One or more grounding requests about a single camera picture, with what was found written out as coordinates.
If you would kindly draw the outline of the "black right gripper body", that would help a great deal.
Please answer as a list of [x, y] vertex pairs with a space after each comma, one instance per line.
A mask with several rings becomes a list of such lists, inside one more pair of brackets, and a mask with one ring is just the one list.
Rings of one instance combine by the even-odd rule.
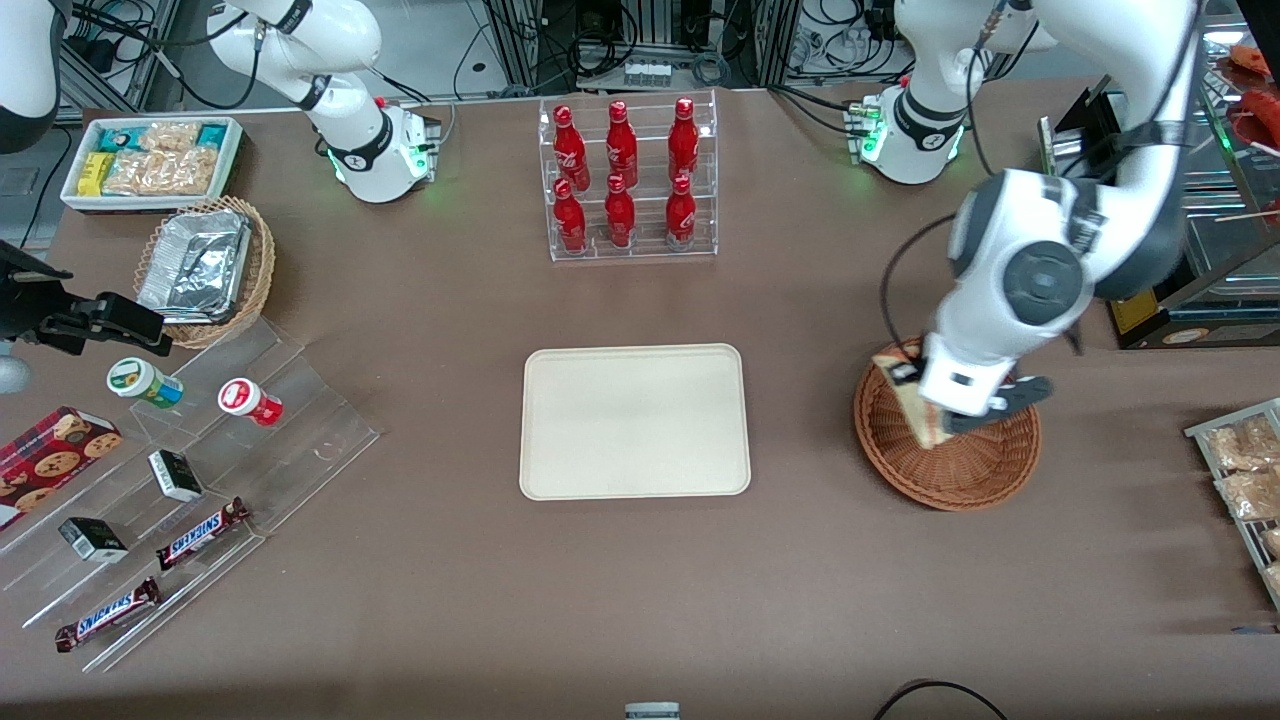
[[70, 272], [1, 242], [1, 338], [32, 345], [82, 347], [93, 337], [84, 300], [65, 291]]

